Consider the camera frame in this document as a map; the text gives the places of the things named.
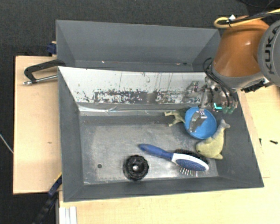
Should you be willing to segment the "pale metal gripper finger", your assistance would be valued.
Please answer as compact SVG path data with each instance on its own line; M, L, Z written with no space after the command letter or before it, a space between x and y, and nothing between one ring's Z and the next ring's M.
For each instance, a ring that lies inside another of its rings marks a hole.
M185 93L183 95L183 102L193 102L195 99L198 98L199 92L199 82L191 82L191 84L185 89Z
M191 133L196 132L196 129L201 126L206 119L207 115L204 110L195 111L190 119L189 131Z

